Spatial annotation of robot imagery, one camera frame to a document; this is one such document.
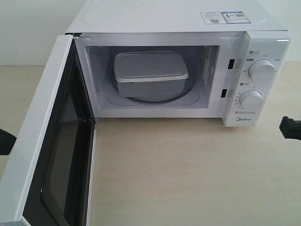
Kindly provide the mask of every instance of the label sticker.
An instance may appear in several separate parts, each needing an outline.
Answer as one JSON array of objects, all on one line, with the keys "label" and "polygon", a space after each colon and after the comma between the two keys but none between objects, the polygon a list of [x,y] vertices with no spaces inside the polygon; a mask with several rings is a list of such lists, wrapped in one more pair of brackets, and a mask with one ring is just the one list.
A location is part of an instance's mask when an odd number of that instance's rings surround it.
[{"label": "label sticker", "polygon": [[243,12],[222,12],[228,24],[250,24],[251,22]]},{"label": "label sticker", "polygon": [[226,24],[221,12],[201,13],[205,24]]}]

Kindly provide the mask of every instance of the microwave oven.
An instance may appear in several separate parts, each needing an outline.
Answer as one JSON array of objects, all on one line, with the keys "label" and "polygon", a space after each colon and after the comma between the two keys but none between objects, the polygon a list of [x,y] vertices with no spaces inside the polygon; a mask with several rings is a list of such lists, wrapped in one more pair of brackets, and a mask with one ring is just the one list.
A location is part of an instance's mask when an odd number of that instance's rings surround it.
[{"label": "microwave oven", "polygon": [[[56,39],[10,154],[0,226],[89,225],[99,118],[257,125],[291,41],[256,0],[88,0]],[[150,52],[181,56],[189,75],[183,92],[123,97],[116,57]]]}]

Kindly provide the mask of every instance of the power knob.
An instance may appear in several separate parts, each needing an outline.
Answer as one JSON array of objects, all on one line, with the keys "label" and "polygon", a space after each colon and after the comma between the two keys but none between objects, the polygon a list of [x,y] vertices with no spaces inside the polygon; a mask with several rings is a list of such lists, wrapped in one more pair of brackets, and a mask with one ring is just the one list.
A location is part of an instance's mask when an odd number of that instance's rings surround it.
[{"label": "power knob", "polygon": [[269,60],[259,60],[252,64],[249,76],[256,82],[268,81],[275,76],[275,68]]},{"label": "power knob", "polygon": [[239,102],[246,110],[257,110],[261,107],[263,99],[260,92],[251,90],[241,95]]}]

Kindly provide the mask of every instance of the microwave door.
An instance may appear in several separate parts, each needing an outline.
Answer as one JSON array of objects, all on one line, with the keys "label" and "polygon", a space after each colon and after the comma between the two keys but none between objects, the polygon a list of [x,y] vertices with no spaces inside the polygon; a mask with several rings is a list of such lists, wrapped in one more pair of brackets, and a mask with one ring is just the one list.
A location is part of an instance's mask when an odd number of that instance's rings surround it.
[{"label": "microwave door", "polygon": [[0,225],[87,225],[94,123],[73,36],[58,36],[0,180]]}]

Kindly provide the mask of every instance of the white container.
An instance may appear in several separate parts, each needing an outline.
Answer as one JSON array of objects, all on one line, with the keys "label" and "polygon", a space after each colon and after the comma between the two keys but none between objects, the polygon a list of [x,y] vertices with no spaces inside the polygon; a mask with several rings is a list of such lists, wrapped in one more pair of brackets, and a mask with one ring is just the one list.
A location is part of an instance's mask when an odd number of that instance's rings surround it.
[{"label": "white container", "polygon": [[123,97],[156,97],[183,92],[188,72],[174,51],[132,52],[116,55],[118,92]]}]

